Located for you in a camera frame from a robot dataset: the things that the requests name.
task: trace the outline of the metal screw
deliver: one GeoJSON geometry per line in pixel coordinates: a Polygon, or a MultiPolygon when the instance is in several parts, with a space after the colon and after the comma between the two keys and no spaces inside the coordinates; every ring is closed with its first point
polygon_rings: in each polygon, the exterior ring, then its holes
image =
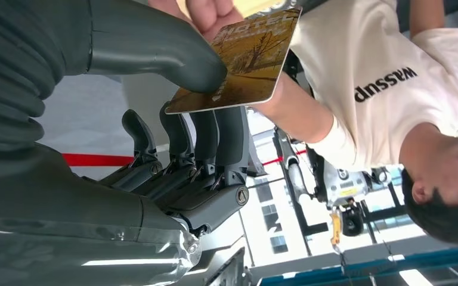
{"type": "Polygon", "coordinates": [[[241,186],[238,188],[236,191],[236,201],[240,206],[243,206],[246,204],[248,200],[248,189],[245,186],[241,186]]]}
{"type": "Polygon", "coordinates": [[[197,243],[194,243],[192,244],[191,246],[189,246],[188,248],[188,252],[190,254],[193,254],[194,252],[196,252],[196,250],[199,248],[199,245],[197,243]]]}
{"type": "Polygon", "coordinates": [[[159,173],[161,169],[162,167],[159,164],[154,164],[150,167],[150,173],[152,173],[152,175],[155,175],[159,173]]]}

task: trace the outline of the human finger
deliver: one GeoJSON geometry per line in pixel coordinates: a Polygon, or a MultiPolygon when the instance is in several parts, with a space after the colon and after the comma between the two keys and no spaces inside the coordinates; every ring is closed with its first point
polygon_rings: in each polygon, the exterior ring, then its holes
{"type": "Polygon", "coordinates": [[[187,9],[192,22],[201,33],[205,33],[216,23],[215,0],[187,0],[187,9]]]}
{"type": "Polygon", "coordinates": [[[208,31],[205,31],[203,36],[211,42],[223,27],[243,20],[241,13],[236,8],[233,8],[226,16],[217,18],[215,24],[208,31]]]}
{"type": "Polygon", "coordinates": [[[148,0],[148,5],[191,23],[190,19],[180,10],[177,0],[148,0]]]}
{"type": "Polygon", "coordinates": [[[218,17],[225,17],[235,8],[233,0],[215,0],[218,17]]]}

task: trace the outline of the person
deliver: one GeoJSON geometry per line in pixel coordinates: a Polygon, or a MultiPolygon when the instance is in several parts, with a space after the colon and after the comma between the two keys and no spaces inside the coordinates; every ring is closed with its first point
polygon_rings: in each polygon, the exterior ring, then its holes
{"type": "MultiPolygon", "coordinates": [[[[192,25],[210,41],[243,17],[232,0],[149,5],[192,25]]],[[[291,49],[315,97],[289,76],[253,108],[337,167],[404,165],[411,219],[458,243],[458,29],[444,27],[442,0],[411,0],[410,39],[397,0],[328,0],[301,16],[291,49]]]]}

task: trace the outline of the t-shirt sleeve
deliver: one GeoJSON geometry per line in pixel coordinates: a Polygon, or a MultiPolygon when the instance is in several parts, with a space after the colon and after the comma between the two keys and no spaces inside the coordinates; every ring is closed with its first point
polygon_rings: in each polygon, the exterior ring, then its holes
{"type": "Polygon", "coordinates": [[[426,30],[415,35],[411,41],[443,66],[458,87],[458,29],[426,30]]]}
{"type": "Polygon", "coordinates": [[[354,139],[348,129],[335,116],[333,127],[318,143],[308,144],[310,148],[334,167],[351,169],[355,163],[354,139]]]}

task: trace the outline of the card with tree image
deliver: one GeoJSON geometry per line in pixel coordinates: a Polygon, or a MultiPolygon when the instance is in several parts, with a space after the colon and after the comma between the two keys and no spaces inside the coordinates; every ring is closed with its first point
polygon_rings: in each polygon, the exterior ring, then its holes
{"type": "Polygon", "coordinates": [[[227,66],[227,77],[211,94],[179,89],[166,112],[189,113],[268,101],[289,51],[301,11],[285,10],[225,26],[212,48],[227,66]]]}

